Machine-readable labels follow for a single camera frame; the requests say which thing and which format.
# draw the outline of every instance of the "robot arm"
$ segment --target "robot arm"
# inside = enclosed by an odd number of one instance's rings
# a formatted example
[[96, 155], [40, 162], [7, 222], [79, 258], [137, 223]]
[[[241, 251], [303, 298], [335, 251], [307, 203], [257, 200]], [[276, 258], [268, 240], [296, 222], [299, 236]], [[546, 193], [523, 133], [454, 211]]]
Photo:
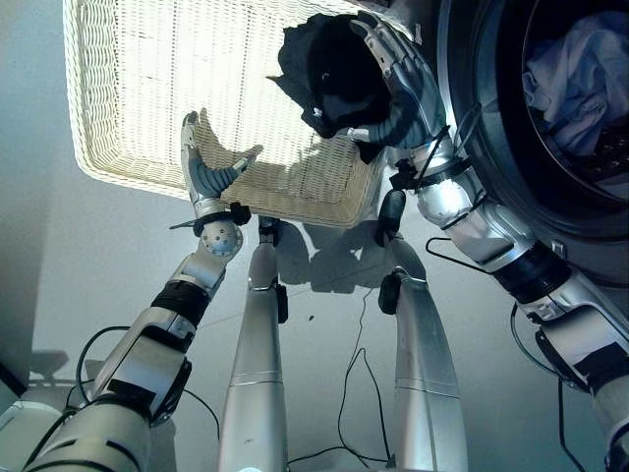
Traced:
[[107, 357], [86, 406], [64, 425], [25, 471], [143, 471], [149, 427], [170, 418], [192, 370], [186, 358], [227, 264], [243, 243], [242, 208], [218, 198], [253, 161], [206, 168], [194, 131], [197, 113], [182, 128], [182, 167], [197, 219], [197, 251], [187, 256]]
[[[628, 320], [583, 273], [542, 244], [524, 221], [487, 197], [469, 160], [457, 155], [443, 132], [443, 105], [416, 45], [371, 15], [360, 15], [354, 27], [394, 97], [395, 126], [384, 126], [391, 121], [387, 120], [346, 134], [411, 149], [398, 163], [401, 173], [391, 179], [394, 186], [414, 190], [422, 215], [493, 275], [540, 325], [536, 338], [546, 358], [564, 378], [594, 397], [607, 438], [608, 470], [626, 470]], [[411, 105], [415, 113], [408, 111]], [[406, 121], [400, 121], [402, 115]], [[400, 130], [405, 136], [399, 136]]]

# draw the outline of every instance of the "black garment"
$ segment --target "black garment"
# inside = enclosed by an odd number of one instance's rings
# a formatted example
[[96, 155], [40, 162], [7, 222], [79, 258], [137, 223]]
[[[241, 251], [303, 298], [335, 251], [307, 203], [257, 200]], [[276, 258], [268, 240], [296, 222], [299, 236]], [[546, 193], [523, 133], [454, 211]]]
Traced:
[[[302, 120], [323, 138], [338, 130], [378, 123], [389, 114], [388, 89], [363, 40], [350, 30], [354, 15], [317, 14], [284, 30], [278, 62], [283, 76], [270, 78], [304, 108]], [[371, 162], [380, 145], [358, 143]]]

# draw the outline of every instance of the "washing machine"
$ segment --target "washing machine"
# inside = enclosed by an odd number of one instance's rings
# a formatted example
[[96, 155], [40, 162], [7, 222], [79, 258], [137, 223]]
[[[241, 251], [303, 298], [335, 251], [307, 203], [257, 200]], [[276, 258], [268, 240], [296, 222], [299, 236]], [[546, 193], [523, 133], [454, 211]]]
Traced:
[[449, 123], [479, 104], [466, 145], [484, 185], [544, 241], [629, 312], [629, 142], [627, 126], [592, 158], [553, 147], [528, 108], [522, 74], [537, 41], [557, 39], [625, 0], [441, 0], [418, 8]]

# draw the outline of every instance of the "white floor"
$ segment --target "white floor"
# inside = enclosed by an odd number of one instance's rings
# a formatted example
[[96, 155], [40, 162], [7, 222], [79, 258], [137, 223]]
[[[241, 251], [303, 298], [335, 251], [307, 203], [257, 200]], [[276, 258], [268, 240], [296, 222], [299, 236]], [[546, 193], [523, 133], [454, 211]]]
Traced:
[[[130, 324], [195, 248], [187, 203], [86, 177], [77, 167], [67, 117], [60, 2], [9, 2], [0, 15], [0, 360], [33, 396], [58, 401], [73, 378], [81, 347], [107, 325]], [[289, 455], [338, 444], [336, 415], [343, 375], [367, 297], [362, 344], [384, 395], [389, 432], [395, 321], [377, 308], [381, 250], [370, 226], [342, 234], [295, 228], [278, 250], [289, 285], [290, 320], [281, 327], [289, 418]], [[220, 413], [238, 335], [256, 222], [229, 266], [201, 323], [189, 357], [189, 388]], [[423, 259], [450, 341], [462, 393], [470, 470], [572, 471], [557, 437], [556, 382], [536, 370], [513, 343], [512, 301], [489, 277], [431, 257], [439, 231], [407, 203], [402, 232]], [[443, 245], [443, 251], [456, 252]], [[534, 327], [520, 317], [527, 344]], [[93, 346], [103, 358], [117, 334]], [[568, 442], [587, 470], [602, 471], [603, 443], [590, 399], [566, 394]], [[366, 370], [350, 380], [346, 438], [383, 456], [377, 403]], [[208, 414], [189, 396], [154, 432], [152, 471], [213, 470], [217, 443]], [[295, 464], [294, 470], [359, 468], [344, 451]]]

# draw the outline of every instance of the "white wicker basket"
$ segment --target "white wicker basket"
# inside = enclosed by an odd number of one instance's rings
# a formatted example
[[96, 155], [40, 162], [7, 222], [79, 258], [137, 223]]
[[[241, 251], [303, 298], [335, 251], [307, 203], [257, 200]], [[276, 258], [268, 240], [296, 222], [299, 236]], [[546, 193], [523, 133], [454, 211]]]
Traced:
[[231, 165], [239, 153], [262, 147], [225, 202], [353, 226], [381, 165], [364, 165], [345, 140], [322, 140], [266, 77], [281, 74], [284, 28], [315, 13], [356, 9], [343, 0], [65, 0], [79, 166], [106, 182], [186, 199], [180, 127], [186, 113], [203, 109], [200, 147], [208, 165]]

